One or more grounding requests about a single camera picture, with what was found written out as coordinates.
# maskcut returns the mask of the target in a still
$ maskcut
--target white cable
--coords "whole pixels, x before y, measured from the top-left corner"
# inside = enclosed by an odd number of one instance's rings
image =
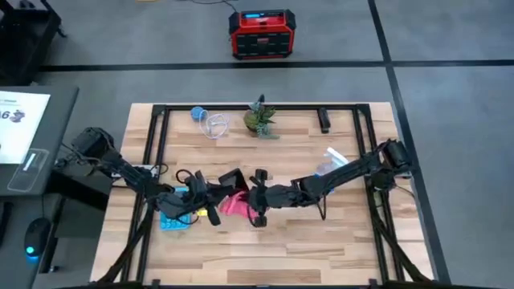
[[[203,129],[203,125],[202,125],[203,113],[206,114],[206,130],[207,130],[207,132]],[[200,121],[198,123],[200,126],[200,130],[203,132],[203,134],[205,136],[207,136],[207,138],[209,138],[211,140],[217,140],[220,136],[222,136],[228,130],[228,122],[229,122],[230,118],[228,116],[225,116],[222,113],[218,113],[213,116],[209,116],[209,112],[204,109],[200,112],[199,119],[200,119]],[[219,134],[213,136],[212,128],[216,125],[224,125],[225,128],[223,128],[223,130]]]

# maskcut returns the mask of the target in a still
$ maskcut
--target wooden tabletop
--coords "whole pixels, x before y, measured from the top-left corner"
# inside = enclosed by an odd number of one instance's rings
[[[369,105],[377,141],[398,138],[390,104]],[[152,106],[133,104],[130,111],[121,153],[133,164],[142,161]],[[271,177],[267,184],[289,184],[291,179],[313,174],[326,162],[327,147],[350,160],[358,158],[353,118],[348,111],[328,112],[332,127],[326,135],[321,134],[314,111],[277,111],[271,129],[280,135],[279,140],[252,137],[243,123],[244,112],[210,113],[230,116],[230,128],[218,140],[206,138],[189,112],[171,112],[164,155],[169,171],[161,176],[162,182],[180,185],[174,179],[179,169],[200,169],[208,181],[217,182],[220,175],[240,168],[246,179],[255,169],[266,169]],[[154,141],[152,163],[156,152]],[[408,181],[398,180],[398,184],[411,190]],[[421,272],[432,278],[414,198],[404,189],[390,194],[398,241]],[[124,249],[134,200],[135,194],[129,189],[112,190],[91,280],[101,277]],[[327,207],[325,221],[315,206],[270,210],[265,228],[252,227],[242,216],[220,214],[220,226],[214,227],[201,217],[188,230],[162,231],[159,214],[154,214],[145,283],[160,279],[169,285],[347,285],[380,280],[362,178],[329,194]],[[390,251],[385,248],[393,278]],[[136,249],[131,279],[138,256]]]

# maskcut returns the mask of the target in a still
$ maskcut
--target black mouse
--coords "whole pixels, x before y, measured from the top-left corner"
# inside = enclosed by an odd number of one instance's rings
[[[29,224],[25,233],[25,253],[29,257],[39,257],[47,245],[51,223],[47,218],[37,218]]]

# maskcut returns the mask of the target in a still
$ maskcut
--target potted plant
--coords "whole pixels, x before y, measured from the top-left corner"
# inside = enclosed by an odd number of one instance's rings
[[[250,104],[250,109],[244,114],[244,124],[251,132],[257,133],[259,138],[278,139],[279,136],[272,135],[268,124],[274,124],[271,117],[275,114],[275,108],[272,106],[264,106],[264,95]]]

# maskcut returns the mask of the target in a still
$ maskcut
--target blue ball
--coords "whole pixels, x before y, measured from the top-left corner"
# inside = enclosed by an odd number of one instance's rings
[[[205,119],[206,117],[206,114],[205,113],[202,113],[202,118],[200,118],[200,113],[203,111],[204,109],[202,107],[194,107],[194,108],[191,108],[191,118],[194,120],[194,121],[200,121],[200,120],[203,120]]]

